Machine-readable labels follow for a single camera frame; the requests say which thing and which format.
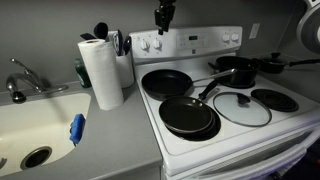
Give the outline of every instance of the dish soap bottle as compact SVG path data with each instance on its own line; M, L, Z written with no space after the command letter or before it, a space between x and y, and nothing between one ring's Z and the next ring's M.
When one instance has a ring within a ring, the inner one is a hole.
M78 73L78 77L80 80L80 84L83 88L89 88L91 87L91 81L88 76L86 67L84 63L80 59L75 59L75 66L76 66L76 71Z

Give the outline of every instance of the blue sponge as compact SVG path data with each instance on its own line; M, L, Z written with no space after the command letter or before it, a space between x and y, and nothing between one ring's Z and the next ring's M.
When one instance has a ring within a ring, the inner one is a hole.
M82 114L77 114L74 117L71 126L71 136L69 138L73 143L78 144L80 142L85 122L86 120L84 119Z

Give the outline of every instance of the oven handle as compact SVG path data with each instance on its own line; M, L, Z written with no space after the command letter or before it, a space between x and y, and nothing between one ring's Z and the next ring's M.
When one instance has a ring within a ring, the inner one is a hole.
M319 137L320 126L315 128L313 132L300 144L296 144L272 158L244 168L228 171L226 173L200 175L197 179L252 179L269 175L280 168L290 164L292 166L292 164L298 162L306 154L307 148L310 147Z

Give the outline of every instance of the countertop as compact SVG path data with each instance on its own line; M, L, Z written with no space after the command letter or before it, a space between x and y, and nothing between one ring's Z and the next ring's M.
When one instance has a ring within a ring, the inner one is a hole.
M68 85L68 90L54 96L81 92L91 95L81 142L57 161L0 177L1 180L107 179L162 165L161 152L136 83L123 89L124 104L109 111L100 110L92 88L83 89L78 82ZM3 100L0 105L8 101L8 96L0 94Z

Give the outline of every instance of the glass pot lid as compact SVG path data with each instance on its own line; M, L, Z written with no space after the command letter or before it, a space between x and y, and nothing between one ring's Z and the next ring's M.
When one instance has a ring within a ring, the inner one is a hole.
M224 118L243 126L265 126L272 117L268 107L257 99L241 93L220 93L213 99L213 105Z

